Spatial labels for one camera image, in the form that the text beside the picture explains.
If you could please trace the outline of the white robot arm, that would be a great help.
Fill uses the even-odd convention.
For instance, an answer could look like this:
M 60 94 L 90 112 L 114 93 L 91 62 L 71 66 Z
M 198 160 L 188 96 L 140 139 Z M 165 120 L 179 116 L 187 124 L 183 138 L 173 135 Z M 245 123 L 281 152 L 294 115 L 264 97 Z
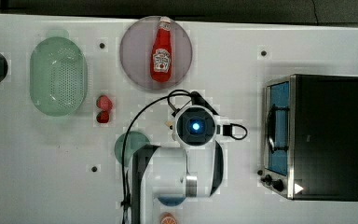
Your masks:
M 176 115 L 176 147 L 145 145 L 133 153 L 131 224 L 154 224 L 154 201 L 212 196 L 223 181 L 219 115 L 209 106 L 187 106 Z

